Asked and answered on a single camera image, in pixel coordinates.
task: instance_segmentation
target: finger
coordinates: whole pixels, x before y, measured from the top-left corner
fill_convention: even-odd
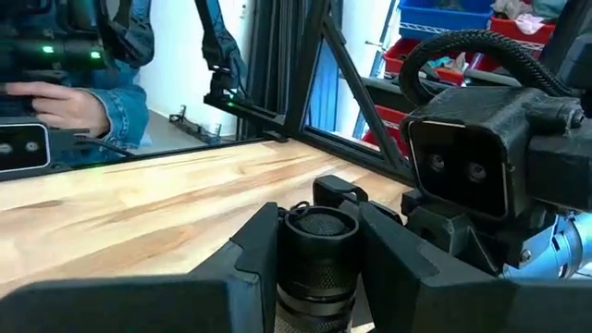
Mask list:
[[[6,93],[13,96],[37,96],[67,100],[76,94],[76,90],[47,82],[7,83]]]
[[[52,114],[40,113],[37,114],[37,118],[41,120],[45,125],[57,129],[65,129],[67,125],[67,122],[63,117]]]
[[[32,106],[37,112],[64,116],[68,112],[69,103],[62,100],[35,98]]]

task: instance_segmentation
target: wooden table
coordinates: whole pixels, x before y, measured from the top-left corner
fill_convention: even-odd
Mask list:
[[[264,203],[334,174],[399,210],[407,187],[299,142],[263,142],[0,183],[0,295],[54,278],[188,272]]]

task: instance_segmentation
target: white wall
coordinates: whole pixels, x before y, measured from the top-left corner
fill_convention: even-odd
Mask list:
[[[368,77],[376,55],[377,47],[366,41],[377,43],[387,18],[390,0],[344,0],[343,1],[343,36],[347,40],[346,48],[351,60],[356,65],[360,76]],[[393,15],[391,29],[393,38],[387,45],[394,43],[398,34],[397,15]],[[360,106],[353,98],[352,90],[345,80],[339,81],[338,132],[351,136],[358,117]]]
[[[253,9],[249,0],[219,0],[228,31],[248,60]],[[236,118],[209,105],[212,73],[202,57],[204,29],[195,0],[153,0],[151,21],[155,34],[155,57],[142,68],[140,85],[148,93],[148,106],[168,117],[187,106],[187,119],[212,129],[222,125],[222,135],[236,130]]]

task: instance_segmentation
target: braided cable sleeve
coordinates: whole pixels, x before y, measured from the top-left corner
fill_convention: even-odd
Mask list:
[[[421,67],[434,57],[450,52],[481,53],[493,56],[524,87],[538,88],[549,96],[573,96],[538,60],[529,55],[515,40],[493,31],[467,30],[441,33],[421,42],[408,55],[399,76],[403,94],[416,105],[425,105],[434,94],[419,80]]]

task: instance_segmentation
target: blue storage bin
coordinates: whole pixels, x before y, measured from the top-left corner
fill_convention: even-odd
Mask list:
[[[401,36],[423,40],[435,33],[487,29],[494,0],[401,0]],[[441,8],[456,3],[459,10]]]

